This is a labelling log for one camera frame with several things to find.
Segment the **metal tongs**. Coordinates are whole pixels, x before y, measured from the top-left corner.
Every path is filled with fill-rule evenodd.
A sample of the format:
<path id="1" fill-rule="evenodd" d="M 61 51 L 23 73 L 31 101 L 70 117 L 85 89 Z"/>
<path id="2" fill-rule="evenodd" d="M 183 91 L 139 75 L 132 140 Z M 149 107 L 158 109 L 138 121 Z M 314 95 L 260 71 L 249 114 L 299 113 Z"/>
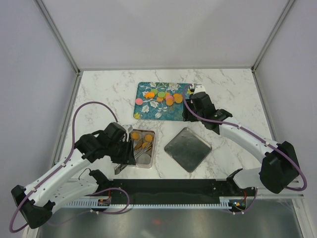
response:
<path id="1" fill-rule="evenodd" d="M 141 139 L 136 144 L 133 142 L 133 151 L 134 151 L 134 158 L 136 160 L 136 165 L 124 165 L 124 164 L 117 164 L 114 168 L 114 174 L 118 175 L 121 173 L 127 166 L 136 167 L 136 168 L 143 168 L 149 169 L 152 166 L 153 158 L 153 142 L 148 142 L 146 148 L 142 148 L 142 144 L 144 140 Z"/>

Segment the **orange cookie small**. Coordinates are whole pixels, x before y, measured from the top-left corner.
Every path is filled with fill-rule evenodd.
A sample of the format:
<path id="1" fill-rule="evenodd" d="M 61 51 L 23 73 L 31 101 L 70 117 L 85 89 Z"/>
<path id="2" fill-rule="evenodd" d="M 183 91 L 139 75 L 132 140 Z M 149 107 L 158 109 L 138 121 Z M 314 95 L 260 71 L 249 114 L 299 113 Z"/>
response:
<path id="1" fill-rule="evenodd" d="M 131 137 L 132 137 L 133 140 L 138 140 L 139 139 L 139 134 L 137 132 L 133 132 L 131 134 Z"/>

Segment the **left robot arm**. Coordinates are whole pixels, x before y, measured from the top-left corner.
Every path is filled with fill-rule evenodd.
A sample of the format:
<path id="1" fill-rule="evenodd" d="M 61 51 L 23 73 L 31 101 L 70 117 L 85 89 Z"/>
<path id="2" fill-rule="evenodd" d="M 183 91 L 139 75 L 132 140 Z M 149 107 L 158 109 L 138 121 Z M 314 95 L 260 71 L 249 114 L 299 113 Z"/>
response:
<path id="1" fill-rule="evenodd" d="M 26 225 L 32 229 L 45 224 L 64 205 L 86 195 L 104 195 L 110 182 L 100 170 L 69 182 L 75 174 L 105 156 L 120 166 L 135 165 L 131 125 L 110 123 L 106 129 L 85 134 L 74 144 L 70 155 L 27 186 L 16 185 L 11 195 Z"/>

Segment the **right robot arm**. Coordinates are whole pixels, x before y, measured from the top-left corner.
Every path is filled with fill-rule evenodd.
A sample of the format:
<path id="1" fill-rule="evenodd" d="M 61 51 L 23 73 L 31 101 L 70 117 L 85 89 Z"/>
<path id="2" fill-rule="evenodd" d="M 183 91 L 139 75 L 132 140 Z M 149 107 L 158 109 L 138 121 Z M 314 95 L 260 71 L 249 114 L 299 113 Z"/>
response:
<path id="1" fill-rule="evenodd" d="M 229 194 L 239 195 L 249 187 L 264 187 L 275 194 L 284 189 L 296 191 L 289 184 L 300 175 L 300 167 L 291 143 L 267 139 L 242 126 L 228 111 L 217 110 L 206 92 L 190 95 L 183 107 L 185 121 L 200 121 L 206 129 L 235 142 L 260 162 L 259 168 L 238 169 L 229 176 Z"/>

